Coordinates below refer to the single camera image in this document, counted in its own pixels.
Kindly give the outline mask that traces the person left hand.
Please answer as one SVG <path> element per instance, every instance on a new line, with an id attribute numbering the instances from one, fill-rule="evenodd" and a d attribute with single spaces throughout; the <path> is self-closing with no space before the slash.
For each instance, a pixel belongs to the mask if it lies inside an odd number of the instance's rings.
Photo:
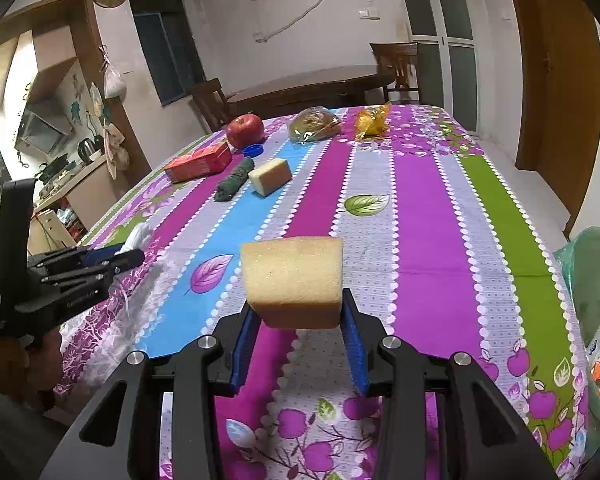
<path id="1" fill-rule="evenodd" d="M 42 412 L 42 394 L 53 393 L 62 378 L 61 334 L 47 332 L 37 344 L 23 348 L 17 339 L 0 340 L 0 393 Z"/>

